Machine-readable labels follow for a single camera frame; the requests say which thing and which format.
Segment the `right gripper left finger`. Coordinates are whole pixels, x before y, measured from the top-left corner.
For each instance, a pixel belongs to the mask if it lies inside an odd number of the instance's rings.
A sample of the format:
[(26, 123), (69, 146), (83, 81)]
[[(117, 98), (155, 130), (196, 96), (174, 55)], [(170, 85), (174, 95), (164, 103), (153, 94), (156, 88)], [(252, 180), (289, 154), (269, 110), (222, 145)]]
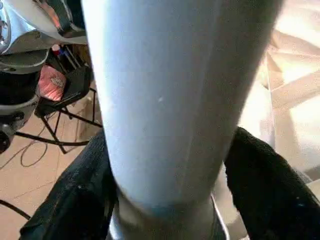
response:
[(105, 133), (100, 130), (62, 172), (19, 238), (105, 240), (116, 199)]

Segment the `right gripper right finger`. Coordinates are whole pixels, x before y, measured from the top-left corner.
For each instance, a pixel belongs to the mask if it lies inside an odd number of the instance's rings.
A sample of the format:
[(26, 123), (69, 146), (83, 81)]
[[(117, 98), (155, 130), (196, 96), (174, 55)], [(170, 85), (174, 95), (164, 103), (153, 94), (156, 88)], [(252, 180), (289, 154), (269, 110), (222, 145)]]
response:
[(251, 240), (320, 238), (320, 201), (269, 144), (238, 127), (224, 165)]

